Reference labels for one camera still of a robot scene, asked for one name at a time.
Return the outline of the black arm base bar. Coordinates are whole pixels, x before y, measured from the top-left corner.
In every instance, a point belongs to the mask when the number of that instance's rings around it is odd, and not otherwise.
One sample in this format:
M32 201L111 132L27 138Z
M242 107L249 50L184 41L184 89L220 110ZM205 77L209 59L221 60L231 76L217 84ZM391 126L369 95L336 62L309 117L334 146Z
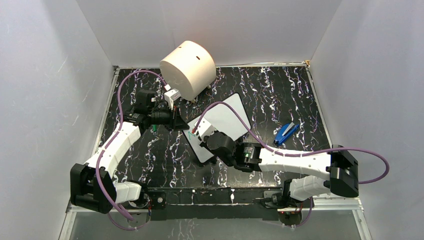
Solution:
M259 219L297 225L304 204L283 198L277 187L143 188L140 199L124 204L130 213L153 221L181 219Z

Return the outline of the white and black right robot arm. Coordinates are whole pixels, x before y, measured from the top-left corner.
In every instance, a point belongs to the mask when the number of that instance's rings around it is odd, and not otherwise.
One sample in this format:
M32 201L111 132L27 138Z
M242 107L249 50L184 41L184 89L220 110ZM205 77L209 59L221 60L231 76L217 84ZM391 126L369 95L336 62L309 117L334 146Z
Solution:
M241 172L281 171L305 175L285 180L281 193L265 193L260 203L266 208L297 208L310 197L321 194L359 196L358 161L346 150L289 153L259 143L236 142L220 131L197 138L200 147Z

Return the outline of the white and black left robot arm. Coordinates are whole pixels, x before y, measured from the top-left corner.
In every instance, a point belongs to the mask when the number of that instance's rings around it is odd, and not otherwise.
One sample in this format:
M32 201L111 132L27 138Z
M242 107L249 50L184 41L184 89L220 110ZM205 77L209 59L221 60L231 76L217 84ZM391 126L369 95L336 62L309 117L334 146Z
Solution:
M125 202L137 208L146 207L150 201L147 188L135 180L114 183L113 173L130 147L150 127L164 126L168 131L189 129L174 104L180 96L176 89L168 90L163 100L154 91L139 91L135 104L124 112L123 122L98 152L71 168L71 204L102 214L112 209L122 211Z

